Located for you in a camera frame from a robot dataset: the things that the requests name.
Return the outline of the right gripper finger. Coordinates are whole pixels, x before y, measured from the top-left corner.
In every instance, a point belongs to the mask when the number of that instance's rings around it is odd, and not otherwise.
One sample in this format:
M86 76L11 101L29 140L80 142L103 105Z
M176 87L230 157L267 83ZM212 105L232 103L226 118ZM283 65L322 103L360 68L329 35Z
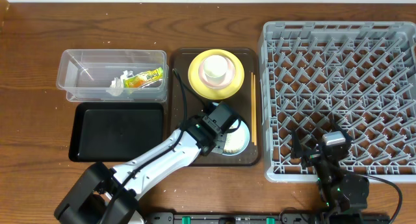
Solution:
M294 129L291 130L292 146L291 146L291 158L302 158L304 151L300 143L299 137Z
M330 117L330 124L331 124L331 132L340 132L347 142L352 141L352 137L348 134L348 132L340 127L333 117Z

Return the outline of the green snack wrapper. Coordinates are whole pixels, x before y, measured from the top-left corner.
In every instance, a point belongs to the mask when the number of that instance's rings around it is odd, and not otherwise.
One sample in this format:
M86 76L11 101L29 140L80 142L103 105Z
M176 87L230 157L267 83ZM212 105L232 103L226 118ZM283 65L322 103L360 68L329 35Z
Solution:
M143 88L163 78L163 69L159 67L154 70L144 71L123 81L125 88Z

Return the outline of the white tissue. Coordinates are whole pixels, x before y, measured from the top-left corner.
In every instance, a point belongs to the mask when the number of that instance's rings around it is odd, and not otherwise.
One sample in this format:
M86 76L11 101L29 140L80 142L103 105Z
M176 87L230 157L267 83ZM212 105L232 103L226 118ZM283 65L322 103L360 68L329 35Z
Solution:
M124 89L124 80L132 76L132 71L125 70L122 75L114 78L114 80L111 82L110 87L107 89L107 92L115 97L121 95Z

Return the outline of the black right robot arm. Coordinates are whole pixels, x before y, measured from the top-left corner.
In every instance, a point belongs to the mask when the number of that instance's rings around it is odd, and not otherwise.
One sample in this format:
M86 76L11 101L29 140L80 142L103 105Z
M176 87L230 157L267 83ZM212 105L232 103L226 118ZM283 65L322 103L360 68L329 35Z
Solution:
M291 138L291 158L299 158L304 169L315 169L319 194L326 203L326 208L310 215L307 222L363 223L361 211L367 208L369 180L339 165L349 153L352 137L331 120L331 132L323 134L312 149L302 147L294 130Z

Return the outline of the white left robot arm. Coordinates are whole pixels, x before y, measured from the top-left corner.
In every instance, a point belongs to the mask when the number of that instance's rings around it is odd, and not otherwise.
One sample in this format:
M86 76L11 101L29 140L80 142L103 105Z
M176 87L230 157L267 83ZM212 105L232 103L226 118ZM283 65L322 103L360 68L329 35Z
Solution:
M96 162L79 177L54 211L60 223L143 223L138 200L174 171L212 151L234 119L213 115L188 119L164 142L109 169Z

